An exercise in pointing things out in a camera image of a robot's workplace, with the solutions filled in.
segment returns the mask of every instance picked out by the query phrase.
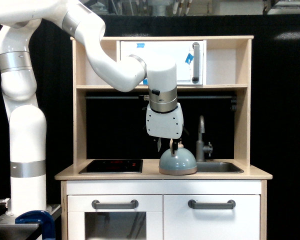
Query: white cabinet door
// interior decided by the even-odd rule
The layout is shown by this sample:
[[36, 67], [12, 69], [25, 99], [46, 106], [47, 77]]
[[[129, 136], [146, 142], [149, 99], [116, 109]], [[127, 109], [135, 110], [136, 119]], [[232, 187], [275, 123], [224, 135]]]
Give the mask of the white cabinet door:
[[[197, 44], [198, 51], [194, 51], [193, 44]], [[158, 54], [158, 58], [165, 55], [173, 57], [176, 63], [178, 85], [206, 85], [207, 41], [121, 41], [120, 58], [138, 55], [138, 49]], [[198, 82], [192, 81], [194, 75]]]
[[[198, 204], [235, 202], [233, 209], [192, 209]], [[260, 195], [165, 195], [164, 240], [259, 240]]]

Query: kettle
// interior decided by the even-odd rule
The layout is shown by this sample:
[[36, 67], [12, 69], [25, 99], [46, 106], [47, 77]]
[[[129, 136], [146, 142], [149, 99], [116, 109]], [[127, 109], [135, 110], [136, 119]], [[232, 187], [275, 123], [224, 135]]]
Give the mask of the kettle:
[[186, 148], [181, 141], [170, 140], [170, 149], [161, 156], [159, 172], [165, 175], [189, 175], [197, 171], [195, 156]]

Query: sink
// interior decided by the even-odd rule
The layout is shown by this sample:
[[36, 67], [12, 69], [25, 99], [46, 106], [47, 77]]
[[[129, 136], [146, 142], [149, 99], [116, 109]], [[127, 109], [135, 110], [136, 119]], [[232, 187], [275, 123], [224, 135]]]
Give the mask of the sink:
[[204, 161], [197, 162], [197, 173], [241, 174], [244, 171], [231, 162]]

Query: cabinet handle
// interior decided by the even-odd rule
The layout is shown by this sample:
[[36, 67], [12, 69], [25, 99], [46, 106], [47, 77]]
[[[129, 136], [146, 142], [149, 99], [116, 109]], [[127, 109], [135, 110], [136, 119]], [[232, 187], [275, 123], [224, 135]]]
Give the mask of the cabinet handle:
[[234, 209], [236, 202], [229, 200], [227, 203], [206, 203], [196, 202], [195, 200], [188, 201], [189, 208], [192, 209], [206, 209], [206, 210], [222, 210], [222, 209]]
[[131, 202], [100, 203], [94, 200], [91, 205], [94, 209], [135, 209], [139, 206], [139, 202], [132, 200]]
[[194, 50], [193, 53], [193, 78], [192, 82], [197, 84], [199, 82], [199, 73], [200, 73], [200, 45], [197, 42], [192, 44]]

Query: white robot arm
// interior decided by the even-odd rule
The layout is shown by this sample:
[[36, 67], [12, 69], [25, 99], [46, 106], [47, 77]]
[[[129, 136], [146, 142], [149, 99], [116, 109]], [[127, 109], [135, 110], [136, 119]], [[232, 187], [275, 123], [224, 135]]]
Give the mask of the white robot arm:
[[[100, 45], [104, 21], [78, 0], [1, 0], [1, 86], [10, 127], [11, 214], [15, 216], [46, 209], [46, 119], [38, 108], [28, 48], [41, 19], [53, 22], [84, 45], [93, 70], [113, 88], [131, 91], [147, 76], [149, 135], [178, 139], [183, 130], [173, 59], [138, 52], [115, 62]], [[30, 204], [29, 199], [36, 200]]]

